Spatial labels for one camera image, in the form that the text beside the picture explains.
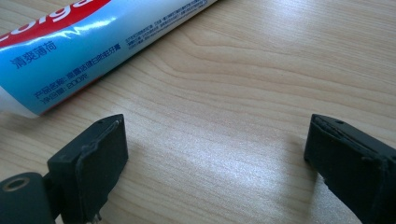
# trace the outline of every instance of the colgate toothpaste tube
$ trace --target colgate toothpaste tube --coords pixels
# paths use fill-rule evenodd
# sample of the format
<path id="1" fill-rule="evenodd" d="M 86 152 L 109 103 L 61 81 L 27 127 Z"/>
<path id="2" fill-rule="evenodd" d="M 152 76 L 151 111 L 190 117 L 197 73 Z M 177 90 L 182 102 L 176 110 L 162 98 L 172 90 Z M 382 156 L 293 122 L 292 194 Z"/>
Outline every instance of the colgate toothpaste tube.
<path id="1" fill-rule="evenodd" d="M 0 35 L 0 111 L 34 118 L 216 0 L 82 0 Z"/>

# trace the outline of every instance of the red label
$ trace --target red label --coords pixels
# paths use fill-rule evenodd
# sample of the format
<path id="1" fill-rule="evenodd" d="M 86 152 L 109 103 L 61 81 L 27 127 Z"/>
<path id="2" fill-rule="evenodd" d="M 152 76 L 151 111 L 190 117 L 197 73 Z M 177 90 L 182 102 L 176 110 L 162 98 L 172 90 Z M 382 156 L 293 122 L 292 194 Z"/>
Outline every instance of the red label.
<path id="1" fill-rule="evenodd" d="M 110 0 L 81 0 L 59 9 L 8 34 L 0 35 L 0 48 L 62 30 L 90 16 L 109 2 Z"/>

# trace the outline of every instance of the black plastic part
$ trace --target black plastic part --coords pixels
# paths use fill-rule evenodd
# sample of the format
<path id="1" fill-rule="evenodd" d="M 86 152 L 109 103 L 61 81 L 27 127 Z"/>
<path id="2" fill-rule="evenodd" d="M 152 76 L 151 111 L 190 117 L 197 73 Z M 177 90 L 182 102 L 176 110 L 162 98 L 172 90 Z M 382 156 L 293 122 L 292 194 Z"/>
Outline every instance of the black plastic part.
<path id="1" fill-rule="evenodd" d="M 95 122 L 48 161 L 64 192 L 65 223 L 92 222 L 128 160 L 123 115 Z"/>
<path id="2" fill-rule="evenodd" d="M 396 149 L 341 120 L 313 115 L 304 158 L 362 223 L 396 223 Z"/>
<path id="3" fill-rule="evenodd" d="M 0 223 L 55 223 L 40 174 L 14 175 L 0 183 Z"/>

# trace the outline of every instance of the light brown wood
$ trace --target light brown wood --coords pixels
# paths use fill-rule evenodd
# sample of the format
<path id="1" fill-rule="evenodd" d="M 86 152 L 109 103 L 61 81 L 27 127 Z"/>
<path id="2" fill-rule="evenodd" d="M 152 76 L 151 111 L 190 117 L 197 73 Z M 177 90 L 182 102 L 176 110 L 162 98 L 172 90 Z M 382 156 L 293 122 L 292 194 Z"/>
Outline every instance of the light brown wood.
<path id="1" fill-rule="evenodd" d="M 70 3 L 1 0 L 0 34 Z M 102 223 L 359 223 L 304 142 L 319 113 L 396 147 L 396 2 L 219 0 L 46 115 L 1 114 L 0 179 L 118 113 Z"/>

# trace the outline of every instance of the tube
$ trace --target tube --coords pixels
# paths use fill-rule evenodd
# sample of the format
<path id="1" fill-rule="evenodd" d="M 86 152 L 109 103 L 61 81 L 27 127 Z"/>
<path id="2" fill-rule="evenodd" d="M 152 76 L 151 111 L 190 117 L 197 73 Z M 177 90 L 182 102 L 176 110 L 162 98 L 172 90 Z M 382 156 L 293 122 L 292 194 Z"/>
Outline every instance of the tube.
<path id="1" fill-rule="evenodd" d="M 0 111 L 35 118 L 216 0 L 81 0 L 0 35 Z"/>

